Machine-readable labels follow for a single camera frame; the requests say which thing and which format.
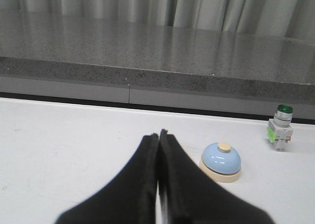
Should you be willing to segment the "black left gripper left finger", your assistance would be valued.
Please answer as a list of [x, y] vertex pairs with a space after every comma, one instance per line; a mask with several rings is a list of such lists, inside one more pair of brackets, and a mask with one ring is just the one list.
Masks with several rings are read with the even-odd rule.
[[153, 224], [158, 135], [145, 135], [124, 168], [100, 191], [62, 213], [58, 224]]

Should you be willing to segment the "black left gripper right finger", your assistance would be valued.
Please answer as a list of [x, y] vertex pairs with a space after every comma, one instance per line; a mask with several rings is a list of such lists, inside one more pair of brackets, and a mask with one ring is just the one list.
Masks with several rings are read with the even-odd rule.
[[263, 210], [211, 180], [162, 130], [158, 146], [158, 185], [164, 224], [272, 224]]

